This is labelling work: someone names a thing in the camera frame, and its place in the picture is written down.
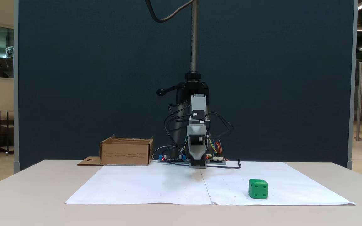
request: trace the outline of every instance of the green cube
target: green cube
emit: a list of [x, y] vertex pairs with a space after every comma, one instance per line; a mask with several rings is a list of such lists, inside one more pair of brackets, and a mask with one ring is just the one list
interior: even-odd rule
[[253, 199], [267, 199], [268, 184], [264, 180], [250, 179], [248, 194]]

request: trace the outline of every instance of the colorful wire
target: colorful wire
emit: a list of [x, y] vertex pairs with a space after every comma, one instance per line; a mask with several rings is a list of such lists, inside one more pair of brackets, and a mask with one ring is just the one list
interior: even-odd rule
[[220, 148], [220, 145], [219, 145], [219, 142], [215, 142], [214, 143], [215, 145], [217, 145], [217, 148], [218, 148], [218, 152], [221, 154], [222, 153], [222, 149]]
[[210, 139], [209, 139], [209, 143], [210, 143], [210, 146], [213, 148], [214, 153], [217, 153], [216, 149], [214, 148], [214, 144], [212, 143], [212, 141]]

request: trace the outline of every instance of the shelf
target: shelf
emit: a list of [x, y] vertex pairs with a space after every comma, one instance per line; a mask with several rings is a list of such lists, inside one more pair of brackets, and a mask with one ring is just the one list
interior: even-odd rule
[[[6, 124], [1, 124], [2, 127], [6, 127]], [[9, 124], [9, 128], [13, 128], [13, 124]]]
[[9, 146], [9, 150], [8, 151], [13, 151], [13, 146]]

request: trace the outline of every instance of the table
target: table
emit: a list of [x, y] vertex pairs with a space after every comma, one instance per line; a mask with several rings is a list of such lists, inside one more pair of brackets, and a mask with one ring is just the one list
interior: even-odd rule
[[357, 206], [69, 205], [101, 168], [77, 163], [44, 160], [0, 181], [0, 226], [362, 225], [362, 175], [333, 163], [287, 164]]

